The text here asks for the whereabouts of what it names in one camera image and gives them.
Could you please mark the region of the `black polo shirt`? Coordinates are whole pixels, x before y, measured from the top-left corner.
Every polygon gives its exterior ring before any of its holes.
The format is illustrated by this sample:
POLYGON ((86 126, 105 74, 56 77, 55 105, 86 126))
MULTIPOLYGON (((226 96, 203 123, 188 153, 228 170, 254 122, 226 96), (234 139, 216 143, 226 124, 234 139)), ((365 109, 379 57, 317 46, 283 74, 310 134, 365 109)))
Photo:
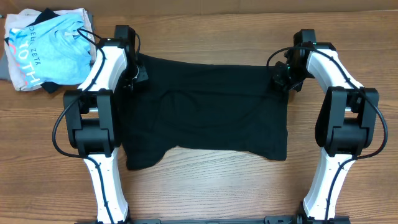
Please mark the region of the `black polo shirt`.
POLYGON ((271 86, 271 68, 139 59, 148 81, 119 104, 129 170, 177 146, 286 159, 288 95, 271 86))

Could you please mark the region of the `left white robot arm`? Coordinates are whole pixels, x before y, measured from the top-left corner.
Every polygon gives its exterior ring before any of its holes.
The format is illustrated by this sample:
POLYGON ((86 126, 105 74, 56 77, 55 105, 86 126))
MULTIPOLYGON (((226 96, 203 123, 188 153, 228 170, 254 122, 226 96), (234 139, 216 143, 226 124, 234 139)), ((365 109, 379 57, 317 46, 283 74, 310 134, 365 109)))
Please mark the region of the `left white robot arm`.
POLYGON ((68 137, 90 173, 97 204, 95 223, 131 223, 118 168, 121 145, 114 91, 139 78, 134 39, 103 39, 86 80, 64 94, 68 137))

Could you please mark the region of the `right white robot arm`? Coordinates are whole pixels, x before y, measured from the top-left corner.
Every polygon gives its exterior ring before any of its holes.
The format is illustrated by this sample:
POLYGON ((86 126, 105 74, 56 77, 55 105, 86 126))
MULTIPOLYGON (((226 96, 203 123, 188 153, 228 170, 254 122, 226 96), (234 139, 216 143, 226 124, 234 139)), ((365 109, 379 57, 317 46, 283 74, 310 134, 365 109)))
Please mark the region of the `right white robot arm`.
POLYGON ((301 42, 281 49, 287 61, 276 63, 274 80, 288 90, 314 78, 325 98, 315 125, 320 157, 310 190, 298 214, 266 217, 266 223, 349 223, 336 215, 336 203, 351 166, 365 159, 376 120, 388 139, 386 120, 378 108, 379 93, 366 88, 345 69, 331 43, 301 42))

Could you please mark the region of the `light blue printed t-shirt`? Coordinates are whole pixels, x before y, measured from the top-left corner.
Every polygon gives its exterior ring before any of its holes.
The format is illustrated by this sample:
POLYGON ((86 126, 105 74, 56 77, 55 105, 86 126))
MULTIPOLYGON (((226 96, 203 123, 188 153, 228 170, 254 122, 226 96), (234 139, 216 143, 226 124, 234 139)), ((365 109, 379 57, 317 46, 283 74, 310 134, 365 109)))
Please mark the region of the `light blue printed t-shirt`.
POLYGON ((84 21, 77 13, 54 17, 25 28, 10 28, 8 44, 23 84, 45 82, 76 85, 90 73, 90 43, 77 30, 84 21))

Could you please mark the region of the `beige folded garment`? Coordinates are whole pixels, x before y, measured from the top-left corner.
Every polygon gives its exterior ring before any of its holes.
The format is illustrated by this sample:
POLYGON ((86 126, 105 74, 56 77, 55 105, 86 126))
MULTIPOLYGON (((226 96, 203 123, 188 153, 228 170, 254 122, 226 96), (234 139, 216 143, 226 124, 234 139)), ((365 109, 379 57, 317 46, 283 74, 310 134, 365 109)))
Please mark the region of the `beige folded garment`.
MULTIPOLYGON (((8 14, 6 16, 4 25, 4 38, 9 37, 9 31, 12 28, 25 28, 29 24, 34 23, 37 18, 41 15, 45 15, 46 12, 53 12, 56 16, 61 16, 64 14, 77 13, 81 16, 84 21, 84 28, 89 31, 94 31, 93 15, 84 8, 78 8, 73 10, 59 10, 52 11, 50 9, 45 9, 44 11, 37 11, 35 9, 24 9, 18 14, 8 14)), ((12 55, 9 47, 4 47, 5 56, 8 62, 8 74, 9 78, 17 91, 32 91, 41 88, 41 86, 28 87, 25 84, 23 74, 18 69, 17 62, 12 55)))

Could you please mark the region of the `grey folded garment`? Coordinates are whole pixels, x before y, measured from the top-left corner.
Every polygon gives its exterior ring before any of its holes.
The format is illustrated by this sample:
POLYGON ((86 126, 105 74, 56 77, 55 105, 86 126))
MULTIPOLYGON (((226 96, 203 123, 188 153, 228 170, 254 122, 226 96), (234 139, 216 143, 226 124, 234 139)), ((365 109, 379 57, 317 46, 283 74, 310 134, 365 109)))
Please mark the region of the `grey folded garment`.
POLYGON ((2 55, 1 61, 0 61, 0 79, 9 81, 9 82, 11 81, 6 52, 3 52, 3 55, 2 55))

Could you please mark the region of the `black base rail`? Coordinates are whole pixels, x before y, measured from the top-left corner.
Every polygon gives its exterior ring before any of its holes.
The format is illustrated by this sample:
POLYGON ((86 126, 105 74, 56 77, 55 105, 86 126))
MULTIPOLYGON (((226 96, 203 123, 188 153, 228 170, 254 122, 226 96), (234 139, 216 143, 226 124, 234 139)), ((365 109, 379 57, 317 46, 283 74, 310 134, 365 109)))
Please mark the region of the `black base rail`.
POLYGON ((266 216, 264 218, 243 219, 210 219, 210 220, 160 220, 137 219, 127 221, 128 224, 303 224, 298 216, 266 216))

